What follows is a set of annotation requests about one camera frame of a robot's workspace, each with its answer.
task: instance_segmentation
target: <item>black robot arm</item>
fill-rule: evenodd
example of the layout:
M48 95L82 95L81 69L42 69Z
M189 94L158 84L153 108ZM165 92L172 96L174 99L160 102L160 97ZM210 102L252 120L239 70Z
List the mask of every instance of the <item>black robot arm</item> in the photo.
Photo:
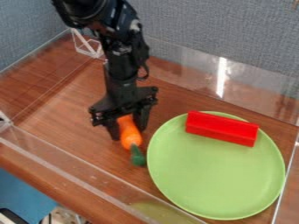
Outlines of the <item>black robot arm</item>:
M145 129L152 106L156 104L157 87L137 87L136 81L148 77L145 65L149 47L136 10L125 0L52 0L65 25L89 28L101 43L106 95L88 112L92 125L104 125L118 139L117 118L132 114L140 131ZM137 76L140 67L145 70Z

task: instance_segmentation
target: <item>red block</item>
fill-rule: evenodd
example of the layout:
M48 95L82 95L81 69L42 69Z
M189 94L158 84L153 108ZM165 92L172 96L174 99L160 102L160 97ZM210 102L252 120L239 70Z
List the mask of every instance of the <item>red block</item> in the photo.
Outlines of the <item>red block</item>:
M189 111L185 131L194 135L210 137L233 144L253 147L259 126L227 117Z

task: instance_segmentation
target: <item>gray fabric wall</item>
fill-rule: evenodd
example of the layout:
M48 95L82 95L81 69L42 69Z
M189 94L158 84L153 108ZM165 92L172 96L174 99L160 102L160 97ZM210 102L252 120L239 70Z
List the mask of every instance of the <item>gray fabric wall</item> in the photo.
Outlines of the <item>gray fabric wall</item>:
M0 0L0 71L62 30L50 0Z
M299 74L299 9L292 0L128 0L144 33L265 70ZM153 42L152 54L181 55Z

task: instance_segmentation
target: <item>carrot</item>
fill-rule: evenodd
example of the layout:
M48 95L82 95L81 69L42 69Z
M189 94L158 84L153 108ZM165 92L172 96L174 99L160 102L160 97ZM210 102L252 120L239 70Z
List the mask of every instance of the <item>carrot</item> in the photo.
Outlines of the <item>carrot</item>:
M134 125L130 115L124 115L116 119L120 130L120 143L126 150L130 150L132 145L140 146L142 143L141 134Z

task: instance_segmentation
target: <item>wooden surface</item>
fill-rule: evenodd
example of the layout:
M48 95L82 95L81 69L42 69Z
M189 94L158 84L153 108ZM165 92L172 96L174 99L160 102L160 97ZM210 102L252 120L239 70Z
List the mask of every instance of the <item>wooden surface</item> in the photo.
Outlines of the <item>wooden surface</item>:
M86 109L102 96L105 89L101 61L78 56L73 52L66 38L62 38L57 45L45 49L38 55L36 59L24 62L0 80L1 110L10 117L14 117L13 122L17 127L166 201L166 198L154 187L148 170L145 168L134 168L128 163L129 155L121 149L118 143L110 141L105 129L101 127L93 128L89 124ZM162 79L166 77L166 80L174 84L177 77L172 79L169 74L177 73L176 71L181 71L184 68L180 67L176 70L177 65L154 58L150 59L149 65L154 76L160 75ZM78 68L77 71L66 76L66 73L76 67ZM189 83L192 85L188 75L184 77L181 74L178 80L178 83ZM190 91L186 89L188 87L178 87L154 77L150 77L141 84L160 88L158 105L153 107L148 128L144 132L144 151L152 134L165 121L190 109L213 110L240 116L251 122L259 123L260 128L272 137L281 151L284 162L288 164L297 133L295 126L204 96L202 94L210 95L210 89L208 88ZM229 83L228 85L233 85L235 89L249 89L248 86L239 83ZM259 94L267 93L267 95L271 95L269 92L260 89L251 89L251 91L252 93L259 91ZM251 103L249 105L253 105L253 97L245 100L247 103ZM49 161L54 159L48 154L41 156L48 158ZM53 197L64 206L85 216L93 223L141 223L132 215L121 212L117 207L108 205L102 199L96 198L84 187L74 185L62 177L54 175L44 166L32 163L28 158L4 146L0 147L0 165L40 191ZM74 164L69 162L65 165L72 167ZM84 167L80 168L80 172L84 175ZM297 180L293 180L293 182L292 186L296 186ZM295 187L291 187L288 191L295 193ZM284 209L288 209L289 213L296 213L295 209L287 207L287 205ZM263 213L244 220L204 220L208 223L264 224L271 223L273 211L275 205Z

